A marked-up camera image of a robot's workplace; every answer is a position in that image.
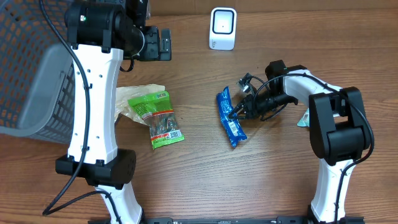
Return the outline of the blue snack packet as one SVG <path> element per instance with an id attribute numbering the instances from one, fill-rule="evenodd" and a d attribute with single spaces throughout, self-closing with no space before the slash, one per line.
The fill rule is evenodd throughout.
<path id="1" fill-rule="evenodd" d="M 221 124 L 226 130 L 231 146 L 235 148 L 240 141 L 246 140 L 247 136 L 244 133 L 239 120 L 235 118 L 236 113 L 233 112 L 234 108 L 232 106 L 228 86 L 216 95 L 216 101 Z"/>

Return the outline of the light teal snack packet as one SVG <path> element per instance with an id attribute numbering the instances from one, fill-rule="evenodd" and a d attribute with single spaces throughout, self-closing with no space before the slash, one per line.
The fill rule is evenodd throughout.
<path id="1" fill-rule="evenodd" d="M 310 118 L 309 118 L 309 109 L 303 114 L 302 118 L 297 123 L 298 127 L 301 128 L 309 128 L 310 127 Z"/>

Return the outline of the green clear snack bag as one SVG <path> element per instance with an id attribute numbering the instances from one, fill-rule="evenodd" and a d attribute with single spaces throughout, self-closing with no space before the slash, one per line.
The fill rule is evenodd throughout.
<path id="1" fill-rule="evenodd" d="M 127 102 L 144 124 L 148 125 L 153 150 L 185 139 L 167 91 L 131 98 Z"/>

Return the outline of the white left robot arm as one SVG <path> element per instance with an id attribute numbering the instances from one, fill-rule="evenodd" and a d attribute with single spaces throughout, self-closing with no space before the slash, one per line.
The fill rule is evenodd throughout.
<path id="1" fill-rule="evenodd" d="M 62 39 L 73 59 L 75 100 L 68 152 L 55 169 L 84 178 L 100 194 L 110 223 L 145 223 L 131 180 L 136 153 L 115 138 L 116 84 L 124 60 L 169 61 L 168 29 L 147 26 L 147 1 L 75 1 L 65 13 Z"/>

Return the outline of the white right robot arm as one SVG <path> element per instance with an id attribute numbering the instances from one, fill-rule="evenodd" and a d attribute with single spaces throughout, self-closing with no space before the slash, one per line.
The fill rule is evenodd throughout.
<path id="1" fill-rule="evenodd" d="M 363 217 L 348 217 L 345 198 L 354 167 L 374 150 L 374 134 L 366 118 L 361 92 L 342 88 L 313 76 L 303 65 L 287 67 L 282 60 L 265 69 L 267 80 L 259 88 L 245 74 L 238 85 L 246 96 L 231 104 L 229 89 L 217 94 L 221 124 L 231 145 L 247 138 L 240 121 L 267 121 L 289 103 L 308 108 L 310 145 L 319 159 L 315 196 L 302 223 L 364 223 Z"/>

